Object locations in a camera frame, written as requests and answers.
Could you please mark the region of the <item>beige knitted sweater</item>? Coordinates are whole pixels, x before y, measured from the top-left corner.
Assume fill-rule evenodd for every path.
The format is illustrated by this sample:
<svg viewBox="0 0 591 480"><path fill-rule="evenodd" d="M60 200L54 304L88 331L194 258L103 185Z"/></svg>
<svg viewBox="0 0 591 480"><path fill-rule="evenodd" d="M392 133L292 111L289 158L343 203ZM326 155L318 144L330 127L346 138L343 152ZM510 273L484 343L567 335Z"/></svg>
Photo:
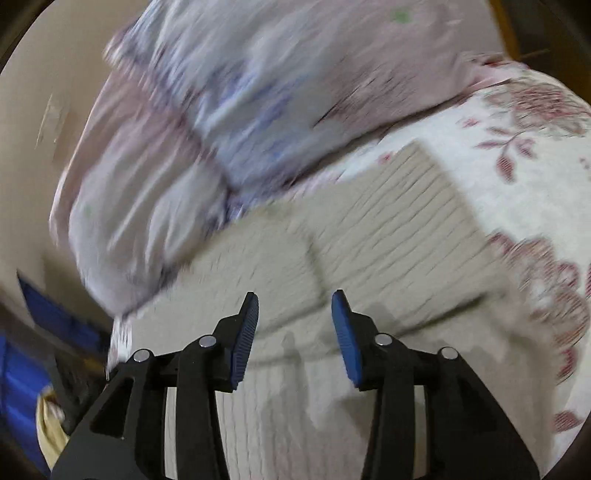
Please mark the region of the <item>beige knitted sweater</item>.
<svg viewBox="0 0 591 480"><path fill-rule="evenodd" d="M452 346L493 393L536 464L551 450L551 340L515 276L423 146L349 180L259 207L214 234L127 319L134 348L177 351L259 297L245 378L217 408L235 479L356 479L373 398L353 388L329 301L407 346Z"/></svg>

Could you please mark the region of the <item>blue storage crate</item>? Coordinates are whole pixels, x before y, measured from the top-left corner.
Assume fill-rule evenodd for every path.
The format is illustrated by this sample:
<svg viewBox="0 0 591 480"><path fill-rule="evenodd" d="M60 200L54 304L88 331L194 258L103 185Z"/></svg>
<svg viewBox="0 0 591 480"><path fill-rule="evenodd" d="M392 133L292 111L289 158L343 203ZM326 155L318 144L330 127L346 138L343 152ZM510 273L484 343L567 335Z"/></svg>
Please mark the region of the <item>blue storage crate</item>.
<svg viewBox="0 0 591 480"><path fill-rule="evenodd" d="M86 354L103 358L109 334L103 328L80 318L45 296L26 277L18 284L27 312L42 333ZM37 398L50 385L46 360L31 353L15 336L1 335L1 431L9 435L24 456L45 478L49 467L41 453L36 431Z"/></svg>

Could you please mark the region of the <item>lower pink pillow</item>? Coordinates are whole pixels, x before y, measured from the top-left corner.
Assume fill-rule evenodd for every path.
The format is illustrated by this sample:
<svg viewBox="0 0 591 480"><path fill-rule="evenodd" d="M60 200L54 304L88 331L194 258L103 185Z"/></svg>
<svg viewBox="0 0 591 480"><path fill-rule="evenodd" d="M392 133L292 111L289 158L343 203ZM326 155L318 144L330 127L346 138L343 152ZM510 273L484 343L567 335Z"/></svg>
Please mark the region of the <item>lower pink pillow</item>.
<svg viewBox="0 0 591 480"><path fill-rule="evenodd" d="M123 316L221 226L227 197L211 153L111 73L60 177L49 230L93 299Z"/></svg>

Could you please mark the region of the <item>floral white bedspread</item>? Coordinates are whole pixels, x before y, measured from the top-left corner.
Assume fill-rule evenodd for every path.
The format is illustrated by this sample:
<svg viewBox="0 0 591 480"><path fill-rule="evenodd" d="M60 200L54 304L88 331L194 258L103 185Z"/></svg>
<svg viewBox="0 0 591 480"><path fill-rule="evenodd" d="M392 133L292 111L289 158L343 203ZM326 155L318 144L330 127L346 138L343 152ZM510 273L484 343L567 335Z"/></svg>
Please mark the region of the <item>floral white bedspread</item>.
<svg viewBox="0 0 591 480"><path fill-rule="evenodd" d="M550 460L590 412L590 107L557 79L498 58L504 78L389 126L294 188L301 195L427 146L466 195L496 253L553 335L558 375Z"/></svg>

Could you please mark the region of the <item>upper pink printed pillow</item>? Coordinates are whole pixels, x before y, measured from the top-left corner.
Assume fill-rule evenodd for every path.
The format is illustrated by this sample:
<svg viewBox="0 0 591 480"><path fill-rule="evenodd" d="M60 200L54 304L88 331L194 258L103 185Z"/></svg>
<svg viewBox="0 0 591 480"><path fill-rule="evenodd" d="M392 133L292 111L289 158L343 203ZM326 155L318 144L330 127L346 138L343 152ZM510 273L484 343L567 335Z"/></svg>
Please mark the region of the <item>upper pink printed pillow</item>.
<svg viewBox="0 0 591 480"><path fill-rule="evenodd" d="M461 49L447 1L153 1L105 57L243 193L503 79Z"/></svg>

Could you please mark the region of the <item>wooden headboard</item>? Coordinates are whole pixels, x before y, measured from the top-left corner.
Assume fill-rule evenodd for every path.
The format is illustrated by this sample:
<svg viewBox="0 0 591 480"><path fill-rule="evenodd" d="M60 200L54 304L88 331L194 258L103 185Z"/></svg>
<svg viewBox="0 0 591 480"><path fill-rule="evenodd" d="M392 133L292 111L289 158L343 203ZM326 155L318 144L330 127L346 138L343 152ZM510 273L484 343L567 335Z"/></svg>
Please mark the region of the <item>wooden headboard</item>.
<svg viewBox="0 0 591 480"><path fill-rule="evenodd" d="M491 1L509 56L572 89L590 86L590 2Z"/></svg>

